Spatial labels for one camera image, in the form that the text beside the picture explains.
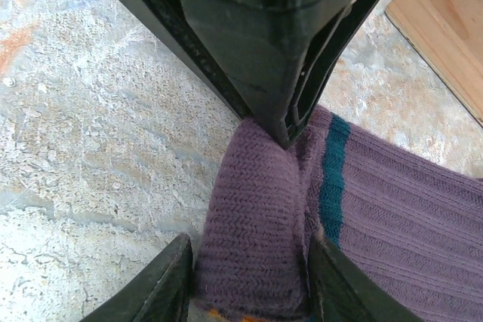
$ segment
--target gray surface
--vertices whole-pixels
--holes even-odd
[[[388,1],[321,102],[482,177],[481,129]],[[116,0],[0,0],[0,80],[1,321],[75,322],[177,232],[197,241],[237,121]]]

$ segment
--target purple sock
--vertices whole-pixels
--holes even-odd
[[[483,316],[483,182],[398,149],[318,107],[282,150],[252,120],[211,197],[195,298],[233,321],[310,316],[306,257],[325,237],[427,321]]]

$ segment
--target concrete floor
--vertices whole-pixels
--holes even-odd
[[[321,103],[483,177],[483,131],[383,15],[389,1]],[[236,125],[116,0],[0,0],[0,320],[76,322],[176,233],[196,241]]]

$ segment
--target teal stripe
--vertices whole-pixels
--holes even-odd
[[[342,169],[346,158],[346,142],[350,125],[337,115],[332,116],[329,134],[322,159],[324,179],[318,196],[319,216],[325,235],[338,247],[342,228],[342,194],[344,178]]]

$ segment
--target wooden board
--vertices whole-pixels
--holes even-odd
[[[483,0],[393,0],[386,14],[483,125]]]

